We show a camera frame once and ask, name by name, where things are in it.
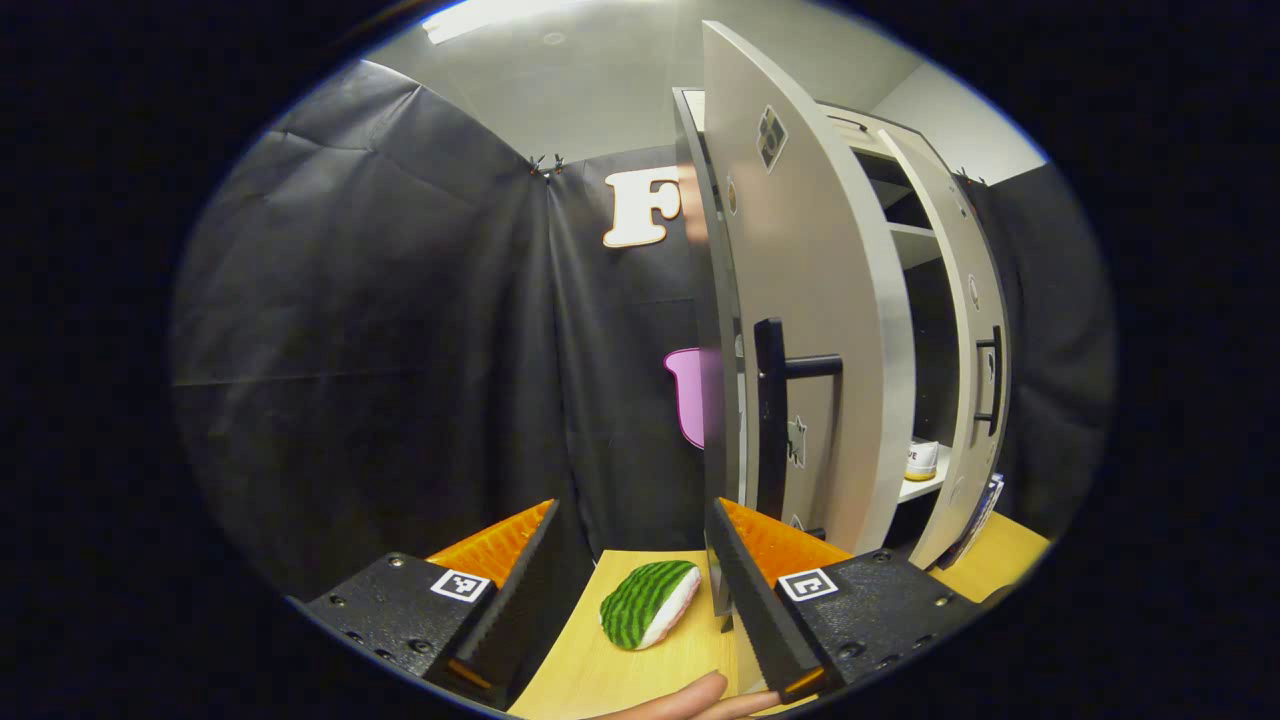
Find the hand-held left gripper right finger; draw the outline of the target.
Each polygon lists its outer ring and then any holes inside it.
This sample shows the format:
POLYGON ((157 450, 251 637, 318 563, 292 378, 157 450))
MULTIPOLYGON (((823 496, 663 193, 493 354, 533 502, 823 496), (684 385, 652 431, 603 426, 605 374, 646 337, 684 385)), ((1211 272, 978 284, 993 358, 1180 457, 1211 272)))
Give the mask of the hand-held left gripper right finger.
POLYGON ((707 537, 765 687, 800 701, 868 685, 982 611, 891 550, 852 556, 727 498, 707 537))

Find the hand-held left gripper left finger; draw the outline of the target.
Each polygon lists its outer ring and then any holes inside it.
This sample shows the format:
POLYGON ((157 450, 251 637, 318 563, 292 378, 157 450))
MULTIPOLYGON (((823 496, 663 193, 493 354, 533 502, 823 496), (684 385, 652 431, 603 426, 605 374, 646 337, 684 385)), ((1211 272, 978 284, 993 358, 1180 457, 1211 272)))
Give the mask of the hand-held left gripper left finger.
POLYGON ((291 533, 291 594, 394 670, 507 706, 556 605, 561 502, 493 520, 445 498, 332 515, 291 533))

